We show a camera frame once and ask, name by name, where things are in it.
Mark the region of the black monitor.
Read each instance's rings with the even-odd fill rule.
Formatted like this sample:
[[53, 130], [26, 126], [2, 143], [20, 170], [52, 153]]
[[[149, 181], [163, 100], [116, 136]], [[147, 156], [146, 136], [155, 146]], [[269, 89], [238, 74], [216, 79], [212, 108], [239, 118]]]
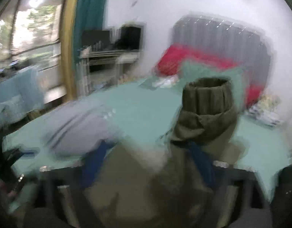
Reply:
[[144, 26], [139, 24], [124, 24], [116, 30], [116, 40], [113, 49], [120, 51], [139, 51], [143, 40]]

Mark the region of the grey padded headboard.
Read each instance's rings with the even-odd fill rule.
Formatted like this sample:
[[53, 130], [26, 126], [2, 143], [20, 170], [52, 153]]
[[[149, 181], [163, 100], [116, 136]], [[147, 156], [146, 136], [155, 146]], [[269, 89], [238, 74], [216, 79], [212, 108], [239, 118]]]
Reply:
[[172, 43], [205, 51], [238, 63], [251, 84], [266, 86], [273, 58], [264, 32], [225, 17], [188, 14], [173, 26]]

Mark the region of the white desk shelf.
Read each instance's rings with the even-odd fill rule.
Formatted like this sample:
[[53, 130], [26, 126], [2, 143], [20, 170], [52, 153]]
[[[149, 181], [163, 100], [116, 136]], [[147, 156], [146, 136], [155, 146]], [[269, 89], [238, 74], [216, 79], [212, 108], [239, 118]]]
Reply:
[[87, 96], [118, 85], [139, 58], [138, 50], [91, 51], [88, 47], [81, 52], [76, 64], [77, 95]]

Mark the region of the grey folded garment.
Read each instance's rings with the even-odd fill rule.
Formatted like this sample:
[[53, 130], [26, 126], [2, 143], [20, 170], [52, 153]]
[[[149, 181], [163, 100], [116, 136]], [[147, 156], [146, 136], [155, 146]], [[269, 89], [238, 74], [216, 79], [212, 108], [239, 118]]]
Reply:
[[45, 115], [44, 146], [56, 157], [83, 156], [101, 141], [117, 142], [119, 129], [114, 111], [103, 102], [81, 99], [68, 102]]

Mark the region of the green pillow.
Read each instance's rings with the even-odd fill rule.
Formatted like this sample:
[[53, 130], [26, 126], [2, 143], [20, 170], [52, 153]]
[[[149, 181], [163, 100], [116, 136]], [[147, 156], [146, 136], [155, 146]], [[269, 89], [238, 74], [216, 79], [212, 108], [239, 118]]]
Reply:
[[180, 92], [186, 83], [195, 81], [200, 78], [228, 78], [231, 80], [233, 97], [237, 108], [241, 110], [244, 107], [247, 80], [244, 76], [243, 69], [240, 67], [220, 70], [215, 67], [206, 66], [205, 64], [199, 62], [185, 60], [182, 62], [178, 76], [179, 82], [177, 88]]

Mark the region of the light blue patterned blanket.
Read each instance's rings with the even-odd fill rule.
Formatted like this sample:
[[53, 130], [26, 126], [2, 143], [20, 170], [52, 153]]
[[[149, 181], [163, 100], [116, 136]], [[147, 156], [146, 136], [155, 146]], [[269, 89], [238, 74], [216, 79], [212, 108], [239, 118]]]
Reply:
[[44, 106], [44, 91], [36, 67], [26, 67], [0, 82], [0, 126], [17, 123]]

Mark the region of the teal and yellow curtain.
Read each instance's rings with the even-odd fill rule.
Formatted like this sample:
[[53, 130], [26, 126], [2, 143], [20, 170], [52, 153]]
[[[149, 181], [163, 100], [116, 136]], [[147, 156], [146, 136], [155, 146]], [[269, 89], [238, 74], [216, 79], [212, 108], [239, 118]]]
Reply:
[[88, 29], [102, 28], [105, 6], [106, 0], [65, 0], [59, 32], [65, 101], [77, 98], [76, 64], [79, 63], [82, 34]]

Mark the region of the olive green garment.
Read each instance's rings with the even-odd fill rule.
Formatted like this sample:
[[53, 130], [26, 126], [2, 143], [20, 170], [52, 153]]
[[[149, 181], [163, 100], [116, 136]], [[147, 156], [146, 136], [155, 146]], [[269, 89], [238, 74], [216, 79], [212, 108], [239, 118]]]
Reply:
[[93, 227], [191, 227], [206, 210], [207, 187], [188, 151], [196, 143], [211, 160], [234, 163], [240, 154], [230, 138], [238, 121], [231, 80], [200, 78], [185, 84], [182, 105], [165, 134], [166, 153], [159, 167], [120, 143], [104, 159], [86, 191]]

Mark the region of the glass balcony door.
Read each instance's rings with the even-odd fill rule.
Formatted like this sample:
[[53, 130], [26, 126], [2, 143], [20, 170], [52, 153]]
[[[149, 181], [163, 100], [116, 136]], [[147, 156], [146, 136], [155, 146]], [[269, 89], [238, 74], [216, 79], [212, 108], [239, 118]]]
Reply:
[[66, 94], [60, 70], [65, 0], [3, 0], [0, 6], [0, 81], [11, 69], [35, 66], [45, 103]]

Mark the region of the items on nightstand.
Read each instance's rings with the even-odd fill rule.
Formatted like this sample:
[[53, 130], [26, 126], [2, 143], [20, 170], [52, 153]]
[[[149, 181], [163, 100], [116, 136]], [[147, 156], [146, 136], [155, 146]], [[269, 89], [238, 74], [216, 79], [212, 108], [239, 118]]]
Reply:
[[245, 114], [254, 121], [271, 128], [279, 126], [281, 120], [276, 109], [281, 103], [278, 96], [262, 94], [260, 98], [245, 111]]

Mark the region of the red pillow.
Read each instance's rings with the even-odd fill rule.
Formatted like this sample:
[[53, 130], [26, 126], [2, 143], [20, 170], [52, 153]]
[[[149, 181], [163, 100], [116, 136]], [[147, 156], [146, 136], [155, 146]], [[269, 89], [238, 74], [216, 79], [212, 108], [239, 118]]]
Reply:
[[[192, 49], [183, 45], [173, 44], [171, 45], [158, 61], [155, 66], [155, 72], [159, 77], [176, 77], [179, 81], [179, 71], [182, 65], [182, 62], [185, 60], [192, 60], [205, 64], [209, 67], [215, 67], [220, 70], [227, 70], [230, 68], [240, 67], [243, 69], [244, 76], [247, 80], [247, 87], [245, 91], [245, 109], [253, 105], [264, 90], [263, 85], [252, 83], [251, 75], [247, 73], [243, 67], [239, 65], [238, 62], [233, 61], [229, 58], [221, 58], [213, 54], [208, 54], [204, 51], [198, 49]], [[178, 83], [173, 88], [177, 93], [180, 92], [177, 88]]]

